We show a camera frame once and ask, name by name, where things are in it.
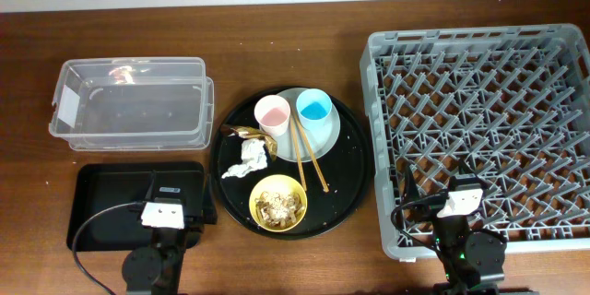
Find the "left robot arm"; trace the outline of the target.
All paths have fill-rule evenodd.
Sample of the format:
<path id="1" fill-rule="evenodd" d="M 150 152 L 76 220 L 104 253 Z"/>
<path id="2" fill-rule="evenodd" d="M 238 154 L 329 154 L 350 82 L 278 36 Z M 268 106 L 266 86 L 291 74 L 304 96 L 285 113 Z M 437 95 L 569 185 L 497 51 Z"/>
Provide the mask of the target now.
<path id="1" fill-rule="evenodd" d="M 217 223 L 212 194 L 201 171 L 153 171 L 138 208 L 148 245 L 124 259 L 127 294 L 176 294 L 185 252 L 197 245 L 205 225 Z"/>

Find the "gold foil wrapper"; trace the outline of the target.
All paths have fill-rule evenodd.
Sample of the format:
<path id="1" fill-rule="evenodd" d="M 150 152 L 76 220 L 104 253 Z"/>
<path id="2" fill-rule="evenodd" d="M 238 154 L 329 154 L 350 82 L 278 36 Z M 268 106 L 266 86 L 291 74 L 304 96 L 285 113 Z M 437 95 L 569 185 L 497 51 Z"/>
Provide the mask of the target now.
<path id="1" fill-rule="evenodd" d="M 258 139 L 265 143 L 270 158 L 277 158 L 277 141 L 268 133 L 249 126 L 223 124 L 220 131 L 225 136 L 238 136 L 242 139 Z"/>

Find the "white napkin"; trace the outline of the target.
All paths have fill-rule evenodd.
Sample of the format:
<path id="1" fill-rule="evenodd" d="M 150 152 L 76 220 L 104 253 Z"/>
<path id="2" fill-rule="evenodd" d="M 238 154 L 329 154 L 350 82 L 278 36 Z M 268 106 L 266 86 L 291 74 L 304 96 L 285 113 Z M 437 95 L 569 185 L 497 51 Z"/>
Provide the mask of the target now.
<path id="1" fill-rule="evenodd" d="M 221 176 L 222 179 L 243 178 L 253 171 L 260 171 L 268 166 L 265 143 L 260 139 L 247 139 L 242 142 L 242 162 L 232 165 Z"/>

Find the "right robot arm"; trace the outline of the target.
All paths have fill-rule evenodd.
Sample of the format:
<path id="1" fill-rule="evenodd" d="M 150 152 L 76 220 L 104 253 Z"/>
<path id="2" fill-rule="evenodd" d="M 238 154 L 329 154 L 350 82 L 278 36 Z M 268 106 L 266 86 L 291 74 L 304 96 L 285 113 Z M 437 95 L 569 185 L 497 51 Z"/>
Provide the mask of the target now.
<path id="1" fill-rule="evenodd" d="M 474 230 L 468 217 L 478 210 L 489 185 L 460 162 L 447 187 L 433 195 L 419 194 L 413 171 L 405 169 L 405 191 L 393 215 L 411 211 L 418 223 L 433 227 L 434 244 L 428 248 L 443 265 L 446 281 L 433 286 L 433 294 L 498 294 L 504 280 L 507 241 L 498 232 Z"/>

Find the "pink cup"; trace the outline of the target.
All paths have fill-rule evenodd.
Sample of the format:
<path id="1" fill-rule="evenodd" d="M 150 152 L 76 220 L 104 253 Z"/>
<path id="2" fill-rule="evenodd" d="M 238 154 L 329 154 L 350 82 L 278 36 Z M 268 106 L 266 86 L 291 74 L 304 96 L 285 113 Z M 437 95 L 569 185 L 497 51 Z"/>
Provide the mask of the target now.
<path id="1" fill-rule="evenodd" d="M 254 106 L 254 118 L 264 132 L 281 136 L 289 126 L 289 103 L 278 95 L 264 96 Z"/>

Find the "yellow bowl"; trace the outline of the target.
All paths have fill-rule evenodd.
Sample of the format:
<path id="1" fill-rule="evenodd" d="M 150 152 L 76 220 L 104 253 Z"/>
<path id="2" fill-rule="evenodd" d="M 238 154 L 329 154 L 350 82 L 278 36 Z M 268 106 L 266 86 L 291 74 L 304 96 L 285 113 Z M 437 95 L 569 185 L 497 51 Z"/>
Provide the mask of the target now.
<path id="1" fill-rule="evenodd" d="M 266 226 L 263 226 L 260 223 L 259 218 L 255 215 L 255 202 L 254 202 L 254 200 L 256 198 L 258 198 L 261 195 L 261 193 L 264 191 L 282 193 L 283 195 L 288 195 L 291 193 L 298 194 L 301 197 L 302 203 L 306 207 L 306 210 L 305 210 L 303 216 L 301 218 L 299 218 L 298 222 L 294 226 L 291 226 L 285 230 L 272 230 L 272 229 L 267 228 Z M 302 222 L 302 220 L 307 212 L 307 207 L 308 207 L 308 200 L 307 200 L 306 192 L 303 190 L 301 184 L 298 181 L 296 181 L 295 179 L 293 179 L 287 175 L 278 174 L 278 175 L 271 175 L 271 176 L 265 177 L 263 180 L 261 180 L 254 187 L 254 189 L 252 190 L 252 192 L 250 194 L 249 209 L 250 209 L 252 219 L 262 229 L 268 230 L 271 232 L 284 232 L 284 231 L 291 230 L 291 229 L 295 228 L 297 225 L 299 225 Z"/>

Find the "food scraps and rice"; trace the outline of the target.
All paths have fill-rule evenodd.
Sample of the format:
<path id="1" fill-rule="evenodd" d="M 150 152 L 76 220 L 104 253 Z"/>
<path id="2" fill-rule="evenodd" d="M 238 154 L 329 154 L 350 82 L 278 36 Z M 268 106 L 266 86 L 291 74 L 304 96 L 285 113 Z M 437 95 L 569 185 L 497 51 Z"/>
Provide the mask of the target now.
<path id="1" fill-rule="evenodd" d="M 272 230 L 285 230 L 294 226 L 306 210 L 298 194 L 283 195 L 264 191 L 254 200 L 255 215 L 260 223 Z"/>

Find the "wooden chopstick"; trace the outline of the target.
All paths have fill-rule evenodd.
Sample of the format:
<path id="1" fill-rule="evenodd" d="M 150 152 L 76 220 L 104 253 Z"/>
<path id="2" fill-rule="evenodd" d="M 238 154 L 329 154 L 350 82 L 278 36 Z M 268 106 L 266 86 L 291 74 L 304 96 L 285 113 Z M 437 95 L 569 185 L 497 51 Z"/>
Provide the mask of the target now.
<path id="1" fill-rule="evenodd" d="M 321 168 L 320 168 L 320 166 L 319 166 L 319 164 L 317 162 L 317 159 L 315 157 L 315 154 L 313 152 L 313 149 L 312 149 L 312 147 L 311 147 L 311 145 L 309 143 L 309 140 L 307 138 L 307 135 L 305 134 L 305 131 L 304 131 L 302 125 L 301 125 L 301 121 L 299 120 L 299 116 L 297 115 L 297 113 L 295 113 L 293 115 L 293 119 L 294 119 L 295 124 L 297 125 L 299 131 L 301 132 L 301 138 L 302 138 L 303 144 L 304 144 L 304 146 L 306 147 L 306 149 L 308 150 L 308 152 L 310 154 L 310 157 L 311 157 L 313 166 L 314 166 L 314 168 L 316 170 L 316 173 L 318 175 L 318 178 L 319 178 L 319 180 L 320 180 L 320 182 L 321 182 L 321 184 L 323 186 L 323 190 L 324 190 L 325 193 L 329 193 L 329 186 L 328 186 L 328 184 L 327 184 L 327 182 L 325 180 L 325 177 L 323 175 L 323 172 L 322 172 L 322 170 L 321 170 Z"/>
<path id="2" fill-rule="evenodd" d="M 295 124 L 294 114 L 292 112 L 291 112 L 291 115 L 289 116 L 289 127 L 290 127 L 290 136 L 291 136 L 291 140 L 292 140 L 292 146 L 294 148 L 295 155 L 296 155 L 297 166 L 298 166 L 300 180 L 301 180 L 301 186 L 304 191 L 307 191 L 307 184 L 306 184 L 306 180 L 305 180 L 304 169 L 303 169 L 303 165 L 301 162 L 301 154 L 300 154 L 300 149 L 299 149 L 299 139 L 298 139 L 298 135 L 297 135 L 297 126 Z"/>

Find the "blue cup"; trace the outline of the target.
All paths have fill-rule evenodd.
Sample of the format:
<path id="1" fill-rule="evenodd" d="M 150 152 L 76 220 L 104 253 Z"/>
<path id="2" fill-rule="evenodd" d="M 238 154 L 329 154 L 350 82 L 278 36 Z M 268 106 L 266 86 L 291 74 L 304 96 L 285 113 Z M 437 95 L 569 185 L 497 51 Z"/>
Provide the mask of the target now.
<path id="1" fill-rule="evenodd" d="M 302 126 L 308 130 L 324 126 L 332 109 L 330 97 L 318 88 L 304 90 L 296 99 L 296 110 Z"/>

